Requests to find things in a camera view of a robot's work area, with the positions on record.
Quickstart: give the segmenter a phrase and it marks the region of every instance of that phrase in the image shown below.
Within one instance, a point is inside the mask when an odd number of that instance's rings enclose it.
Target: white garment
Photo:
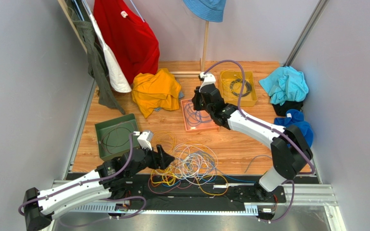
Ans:
[[[102,37],[101,31],[98,27],[97,21],[94,18],[94,15],[90,14],[90,19],[92,25],[94,26],[95,33],[97,34],[98,40],[101,44],[102,50],[104,51],[105,62],[109,71],[109,82],[114,90],[122,93],[130,92],[132,89],[125,78],[124,73],[119,66],[117,59],[115,58],[114,53],[105,43],[104,38]]]

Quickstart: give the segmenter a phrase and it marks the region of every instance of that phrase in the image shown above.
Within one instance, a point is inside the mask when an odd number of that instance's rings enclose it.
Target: green tray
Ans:
[[[122,156],[130,150],[129,134],[139,131],[135,115],[128,114],[119,118],[95,124],[99,156],[103,161]],[[133,147],[139,147],[138,137],[132,137]]]

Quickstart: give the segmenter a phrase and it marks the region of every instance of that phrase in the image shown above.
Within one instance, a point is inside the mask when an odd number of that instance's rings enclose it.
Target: black cloth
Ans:
[[[278,116],[286,116],[286,112],[290,109],[296,109],[298,111],[301,110],[303,107],[304,102],[295,102],[295,101],[285,101],[285,103],[281,106],[278,104],[272,104],[273,109],[276,112],[276,115]]]
[[[95,82],[98,85],[98,103],[109,108],[117,108],[123,115],[125,115],[125,110],[115,99],[111,90],[109,81],[107,79],[108,68],[105,63],[104,53],[101,46],[95,42],[95,30],[93,24],[89,21],[88,14],[85,12],[85,10],[81,10],[84,19],[87,20],[81,21],[72,7],[71,0],[67,0],[66,3],[68,6],[68,14],[78,31],[79,37],[87,48],[88,74],[95,79]]]

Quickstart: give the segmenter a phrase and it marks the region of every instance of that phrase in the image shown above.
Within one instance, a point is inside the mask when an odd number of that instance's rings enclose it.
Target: orange cloth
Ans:
[[[145,118],[157,107],[169,111],[179,109],[178,95],[181,85],[167,68],[160,69],[155,75],[139,74],[132,85],[132,100]]]

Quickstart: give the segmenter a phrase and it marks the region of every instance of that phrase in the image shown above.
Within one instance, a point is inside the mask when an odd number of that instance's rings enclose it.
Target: blue bucket hat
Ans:
[[[220,23],[224,18],[226,0],[183,0],[196,16],[203,20]]]

